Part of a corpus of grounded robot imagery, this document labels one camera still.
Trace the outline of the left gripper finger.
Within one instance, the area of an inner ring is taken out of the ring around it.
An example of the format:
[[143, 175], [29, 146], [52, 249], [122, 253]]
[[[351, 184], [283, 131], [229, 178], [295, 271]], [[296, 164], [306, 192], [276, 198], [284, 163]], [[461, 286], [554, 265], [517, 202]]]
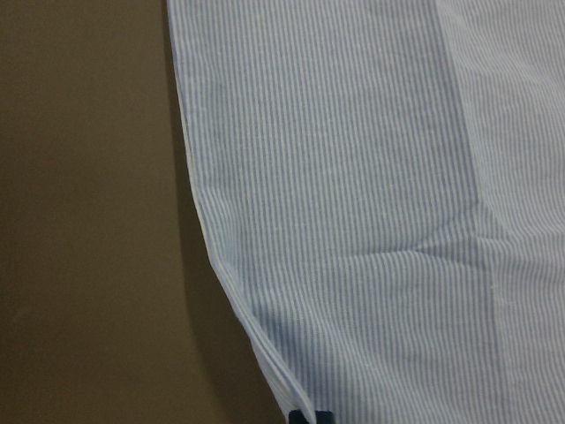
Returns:
[[289, 424], [335, 424], [335, 416], [330, 411], [316, 411], [313, 417], [307, 417], [301, 410], [292, 410], [288, 414]]

